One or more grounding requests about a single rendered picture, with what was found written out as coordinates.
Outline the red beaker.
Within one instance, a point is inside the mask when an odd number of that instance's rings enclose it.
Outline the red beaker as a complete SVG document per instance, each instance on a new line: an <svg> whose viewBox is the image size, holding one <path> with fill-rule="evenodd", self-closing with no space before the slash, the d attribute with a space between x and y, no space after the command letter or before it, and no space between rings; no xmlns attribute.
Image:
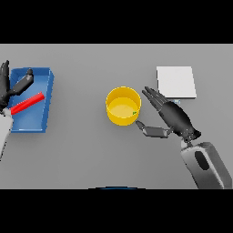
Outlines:
<svg viewBox="0 0 233 233"><path fill-rule="evenodd" d="M15 106L12 106L10 108L11 114L15 115L21 111L24 111L28 107L30 107L30 106L32 106L32 105L34 105L34 104L36 104L44 99L45 99L45 96L42 92L40 92L34 96L31 96L28 99L16 104Z"/></svg>

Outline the pale square measuring scale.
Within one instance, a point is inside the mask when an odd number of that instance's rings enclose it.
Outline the pale square measuring scale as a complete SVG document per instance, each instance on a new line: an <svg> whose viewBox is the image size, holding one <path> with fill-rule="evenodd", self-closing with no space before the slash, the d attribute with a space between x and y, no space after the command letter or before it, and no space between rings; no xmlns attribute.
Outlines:
<svg viewBox="0 0 233 233"><path fill-rule="evenodd" d="M157 90L167 99L195 99L197 91L191 66L158 66Z"/></svg>

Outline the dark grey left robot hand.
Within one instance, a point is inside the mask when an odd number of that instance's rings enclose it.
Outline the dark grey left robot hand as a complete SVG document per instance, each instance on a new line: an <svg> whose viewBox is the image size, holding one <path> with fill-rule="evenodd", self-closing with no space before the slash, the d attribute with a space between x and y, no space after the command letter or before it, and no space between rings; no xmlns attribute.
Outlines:
<svg viewBox="0 0 233 233"><path fill-rule="evenodd" d="M9 61L0 65L0 112L8 106L11 96L20 96L34 83L33 69L29 68L25 76L13 87L10 87Z"/></svg>

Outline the yellow bowl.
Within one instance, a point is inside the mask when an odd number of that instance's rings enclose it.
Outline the yellow bowl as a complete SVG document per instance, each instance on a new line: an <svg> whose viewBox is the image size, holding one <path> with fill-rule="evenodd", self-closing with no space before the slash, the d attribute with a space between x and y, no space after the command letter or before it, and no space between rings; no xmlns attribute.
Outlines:
<svg viewBox="0 0 233 233"><path fill-rule="evenodd" d="M106 114L109 120L118 126L133 124L138 118L140 108L140 95L131 87L116 87L106 97Z"/></svg>

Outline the blue rectangular tray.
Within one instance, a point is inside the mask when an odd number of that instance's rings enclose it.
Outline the blue rectangular tray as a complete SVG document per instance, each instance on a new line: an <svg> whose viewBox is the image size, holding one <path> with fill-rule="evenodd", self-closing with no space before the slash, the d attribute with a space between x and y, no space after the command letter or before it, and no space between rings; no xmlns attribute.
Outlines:
<svg viewBox="0 0 233 233"><path fill-rule="evenodd" d="M45 133L53 92L54 74L50 67L32 67L34 83L20 96L11 96L8 108L42 93L44 99L13 115L12 133Z"/></svg>

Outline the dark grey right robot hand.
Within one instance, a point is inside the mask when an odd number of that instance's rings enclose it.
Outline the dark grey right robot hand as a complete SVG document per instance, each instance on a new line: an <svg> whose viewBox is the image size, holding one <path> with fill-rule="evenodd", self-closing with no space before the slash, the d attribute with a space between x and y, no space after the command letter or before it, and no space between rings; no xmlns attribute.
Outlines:
<svg viewBox="0 0 233 233"><path fill-rule="evenodd" d="M145 87L142 93L168 126L168 129L147 127L137 120L138 128L146 137L168 138L171 133L174 133L178 137L182 137L185 143L190 143L201 136L201 132L193 127L189 116L180 106L148 86Z"/></svg>

